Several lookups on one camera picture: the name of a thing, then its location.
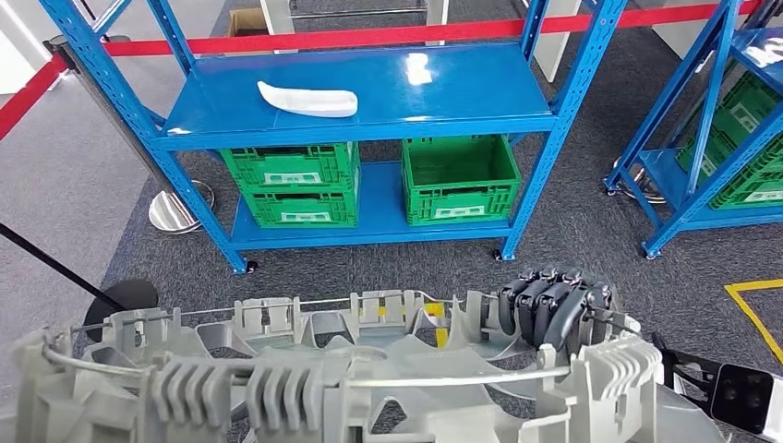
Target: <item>blue metal shelf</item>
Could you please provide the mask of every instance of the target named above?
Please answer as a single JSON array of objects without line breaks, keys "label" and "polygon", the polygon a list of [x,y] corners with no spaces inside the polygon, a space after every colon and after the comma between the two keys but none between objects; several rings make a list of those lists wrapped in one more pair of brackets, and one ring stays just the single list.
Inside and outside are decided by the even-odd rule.
[{"label": "blue metal shelf", "polygon": [[231,234],[237,249],[367,245],[428,240],[505,237],[508,220],[410,226],[405,212],[400,162],[364,162],[359,187],[359,224],[355,228],[259,228],[240,199]]},{"label": "blue metal shelf", "polygon": [[[358,112],[291,114],[261,98],[259,80],[351,90]],[[526,133],[556,121],[518,42],[306,52],[198,60],[163,128],[168,137],[155,144],[192,150]]]},{"label": "blue metal shelf", "polygon": [[731,56],[783,95],[783,45],[780,42],[783,42],[783,28],[738,30],[731,42]]},{"label": "blue metal shelf", "polygon": [[[639,160],[647,175],[656,184],[672,210],[677,211],[688,184],[686,174],[676,161],[680,150],[645,150]],[[736,210],[714,210],[704,205],[683,224],[683,231],[748,226],[752,224],[783,222],[783,208],[762,207]]]},{"label": "blue metal shelf", "polygon": [[[608,47],[626,0],[598,0],[563,87],[548,102],[530,65],[548,0],[529,2],[518,40],[196,58],[167,0],[147,0],[185,74],[170,115],[151,114],[130,88],[72,0],[40,0],[117,114],[144,145],[173,189],[237,273],[239,251],[502,237],[500,258],[516,247]],[[121,11],[110,11],[101,32]],[[329,119],[272,108],[256,83],[351,90],[358,112]],[[179,164],[178,150],[274,147],[479,134],[547,133],[508,221],[411,227],[404,217],[398,163],[365,165],[354,229],[260,229],[240,200],[229,235]]]},{"label": "blue metal shelf", "polygon": [[[655,232],[650,239],[642,243],[648,258],[660,254],[660,249],[683,231],[783,222],[783,207],[748,206],[745,209],[734,210],[713,210],[709,207],[709,202],[715,195],[773,137],[780,133],[783,127],[783,104],[779,103],[709,178],[697,185],[707,136],[717,107],[729,56],[733,54],[741,64],[749,68],[750,72],[764,78],[771,87],[776,90],[781,88],[783,66],[775,61],[776,55],[766,52],[768,44],[770,49],[777,48],[775,41],[770,42],[769,39],[781,35],[781,31],[745,30],[735,36],[733,24],[737,21],[739,8],[739,0],[720,1],[715,13],[705,24],[693,47],[682,59],[682,63],[661,92],[636,135],[620,156],[615,168],[605,179],[607,190],[610,192],[619,190],[620,181],[624,182],[655,226]],[[761,16],[755,15],[750,22],[761,24],[762,19]],[[709,73],[703,101],[700,102],[701,115],[698,118],[694,149],[691,153],[691,168],[684,172],[676,161],[680,150],[673,149],[671,146],[677,146],[677,140],[688,126],[684,122],[689,121],[689,118],[676,125],[674,133],[668,137],[669,141],[666,144],[669,149],[644,149],[696,69],[713,51],[715,57],[712,71]],[[759,55],[760,51],[765,51],[765,54]],[[671,207],[671,214],[665,220],[661,219],[658,211],[647,201],[643,190],[634,181],[631,169],[635,164],[640,164],[644,168],[646,176],[652,180],[658,192]]]}]

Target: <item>plastic molded part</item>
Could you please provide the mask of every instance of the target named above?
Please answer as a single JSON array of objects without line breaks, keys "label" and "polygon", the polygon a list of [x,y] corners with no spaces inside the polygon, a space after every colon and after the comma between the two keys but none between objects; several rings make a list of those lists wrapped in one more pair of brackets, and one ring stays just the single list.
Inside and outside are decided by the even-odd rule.
[{"label": "plastic molded part", "polygon": [[[561,351],[548,342],[535,351],[521,331],[502,330],[495,294],[443,301],[419,291],[373,291],[334,300],[345,309],[300,309],[320,302],[245,300],[215,310],[232,318],[195,329],[182,326],[188,313],[178,309],[121,312],[81,359],[69,351],[78,329],[59,346],[37,331],[14,349],[22,395],[16,414],[0,415],[7,431],[0,443],[8,435],[17,443],[62,436],[70,443],[214,443],[243,413],[245,441],[271,443],[723,443],[698,407],[656,385],[661,354],[629,332],[638,323],[621,313],[596,308],[578,323],[591,325],[587,337],[572,328]],[[431,303],[441,306],[428,309]],[[601,321],[592,325],[592,318]],[[426,329],[447,329],[445,345],[419,339]],[[326,346],[316,344],[316,335],[335,333]],[[212,358],[215,348],[250,358]],[[489,361],[527,352],[537,352],[528,367]],[[535,416],[506,414],[487,385],[535,400]],[[406,418],[386,435],[373,433],[391,400]]]},{"label": "plastic molded part", "polygon": [[313,117],[350,117],[359,99],[350,90],[294,90],[258,82],[261,97],[275,108]]}]

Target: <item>stacked green crate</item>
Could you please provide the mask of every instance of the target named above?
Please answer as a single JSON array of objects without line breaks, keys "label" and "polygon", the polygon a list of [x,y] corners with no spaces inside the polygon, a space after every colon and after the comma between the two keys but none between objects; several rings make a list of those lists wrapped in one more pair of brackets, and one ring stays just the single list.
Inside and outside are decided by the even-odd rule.
[{"label": "stacked green crate", "polygon": [[358,222],[358,143],[222,150],[261,227],[351,227]]},{"label": "stacked green crate", "polygon": [[[780,96],[751,73],[744,74],[717,107],[699,183],[711,175],[777,106]],[[687,171],[693,139],[677,157]],[[773,138],[709,203],[717,210],[783,205],[783,135]]]},{"label": "stacked green crate", "polygon": [[408,222],[507,219],[520,173],[504,136],[403,140]]}]

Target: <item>silver stanchion base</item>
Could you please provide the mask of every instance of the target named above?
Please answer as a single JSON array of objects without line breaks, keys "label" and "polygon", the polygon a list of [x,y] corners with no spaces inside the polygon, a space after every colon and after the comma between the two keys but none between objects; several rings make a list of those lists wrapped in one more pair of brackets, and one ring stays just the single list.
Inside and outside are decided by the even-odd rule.
[{"label": "silver stanchion base", "polygon": [[[212,188],[198,180],[192,180],[193,186],[200,192],[210,209],[215,204],[215,193]],[[187,210],[176,194],[161,191],[150,204],[150,223],[159,231],[178,235],[196,231],[201,222],[196,220]]]}]

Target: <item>yellow floor tape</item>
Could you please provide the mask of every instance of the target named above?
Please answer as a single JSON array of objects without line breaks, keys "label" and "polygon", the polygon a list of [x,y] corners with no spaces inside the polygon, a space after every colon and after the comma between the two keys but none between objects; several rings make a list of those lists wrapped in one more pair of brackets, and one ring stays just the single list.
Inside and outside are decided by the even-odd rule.
[{"label": "yellow floor tape", "polygon": [[772,336],[772,334],[769,332],[769,329],[764,326],[764,323],[756,315],[751,306],[748,305],[740,295],[740,293],[743,291],[783,288],[783,279],[747,281],[745,283],[728,284],[724,286],[724,288],[726,288],[726,292],[731,295],[731,298],[734,300],[737,306],[740,307],[742,312],[748,316],[758,331],[761,332],[761,336],[764,338],[766,345],[769,346],[769,349],[772,350],[772,353],[775,355],[775,357],[777,357],[777,360],[783,365],[783,350],[780,349],[780,345],[777,344],[775,337]]}]

